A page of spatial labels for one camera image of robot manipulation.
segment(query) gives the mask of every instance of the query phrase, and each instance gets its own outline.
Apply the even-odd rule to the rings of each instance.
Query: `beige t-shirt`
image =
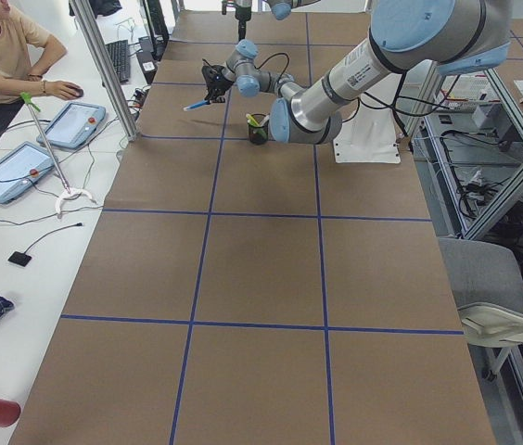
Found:
[[[31,69],[27,44],[44,47],[50,33],[11,6],[10,17],[0,20],[0,74],[7,79],[26,80]],[[0,104],[18,96],[0,95]]]

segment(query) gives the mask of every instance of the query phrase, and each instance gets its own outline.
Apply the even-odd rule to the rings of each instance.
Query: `light blue joint cap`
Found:
[[[275,141],[288,142],[290,139],[290,116],[288,103],[284,98],[276,99],[270,111],[270,133]]]
[[[468,74],[470,72],[488,70],[502,64],[509,54],[509,43],[497,46],[494,49],[485,51],[475,56],[461,58],[451,63],[439,65],[438,70],[441,76],[454,76]]]
[[[431,41],[447,24],[456,0],[380,0],[371,34],[380,48],[402,53]]]
[[[236,51],[244,57],[255,58],[258,56],[258,47],[251,40],[243,39],[236,44]]]
[[[278,3],[272,6],[272,14],[276,17],[276,20],[284,20],[290,15],[292,8],[288,3]]]
[[[236,78],[236,87],[244,97],[254,97],[260,92],[260,82],[247,74]]]

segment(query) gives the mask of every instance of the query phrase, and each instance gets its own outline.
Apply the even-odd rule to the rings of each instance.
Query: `pen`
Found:
[[[195,104],[184,107],[184,111],[189,111],[190,109],[200,108],[200,107],[203,107],[203,106],[209,105],[209,104],[210,104],[209,100],[202,100],[202,101],[196,102]]]
[[[263,118],[263,121],[260,122],[260,126],[261,127],[264,126],[267,123],[267,121],[269,121],[269,120],[270,120],[270,115],[266,114],[265,118]]]
[[[259,125],[259,123],[253,118],[253,116],[251,116],[249,113],[247,113],[245,115],[245,117],[247,118],[247,120],[252,123],[253,125],[255,125],[256,127],[261,127],[261,125]]]

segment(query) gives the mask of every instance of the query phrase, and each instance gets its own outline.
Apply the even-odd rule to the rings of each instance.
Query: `white table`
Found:
[[[117,26],[125,14],[126,11],[120,11],[107,18],[99,17],[105,42],[129,39],[129,32]],[[140,35],[144,31],[136,29],[134,42]],[[108,114],[103,123],[114,119],[115,111],[82,34],[77,32],[65,45],[69,53],[52,67],[46,79],[78,83],[84,90],[84,97],[79,100],[106,107]],[[132,97],[135,88],[145,85],[136,58],[132,57],[132,79],[122,86],[126,98]],[[52,119],[65,104],[54,97],[36,97],[33,102],[41,109],[40,119]],[[30,120],[29,110],[23,107],[13,123]],[[0,158],[25,141],[34,142],[37,134],[33,124],[6,132],[0,138]],[[64,210],[103,204],[119,166],[116,153],[126,144],[123,129],[115,121],[90,144],[90,152],[84,148],[70,156],[68,151],[57,150],[70,185],[86,188],[97,202],[80,197],[64,203]],[[92,157],[95,163],[84,185]],[[60,180],[52,172],[38,187],[56,195],[62,191]],[[0,206],[0,219],[20,223],[53,215],[55,202],[55,197],[30,189],[13,203]],[[27,400],[99,215],[99,209],[92,209],[66,213],[61,220],[52,216],[21,226],[0,222],[0,295],[15,304],[15,309],[0,319],[0,399],[16,401],[21,406]],[[12,252],[24,251],[47,232],[75,223],[84,226],[56,232],[35,245],[29,251],[32,260],[25,268],[7,261]],[[0,428],[0,445],[8,443],[15,426]]]

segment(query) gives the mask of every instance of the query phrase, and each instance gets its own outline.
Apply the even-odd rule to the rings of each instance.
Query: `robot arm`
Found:
[[[272,14],[278,20],[283,20],[290,15],[295,7],[312,5],[320,0],[264,0],[272,9]]]
[[[405,73],[423,60],[439,62],[444,76],[498,66],[508,53],[512,5],[512,0],[380,0],[368,38],[321,80],[308,89],[292,78],[274,83],[279,98],[271,111],[272,136],[279,142],[332,141],[341,129],[340,108],[390,73]],[[253,96],[262,91],[255,86],[262,76],[253,67],[255,55],[236,53],[225,74],[230,71],[241,93]]]
[[[272,14],[278,20],[285,19],[290,15],[294,7],[301,7],[317,3],[320,0],[263,0],[272,9]],[[235,19],[238,20],[239,41],[245,38],[247,32],[247,22],[251,20],[251,2],[252,0],[233,0],[231,6],[235,8]],[[226,8],[229,1],[222,1],[222,13],[226,15]]]
[[[202,74],[206,81],[208,94],[205,101],[223,102],[226,93],[235,83],[239,93],[245,97],[254,97],[258,93],[278,95],[279,87],[287,82],[294,82],[289,74],[258,70],[253,61],[258,55],[257,46],[250,40],[243,39],[235,47],[224,65],[206,63]]]

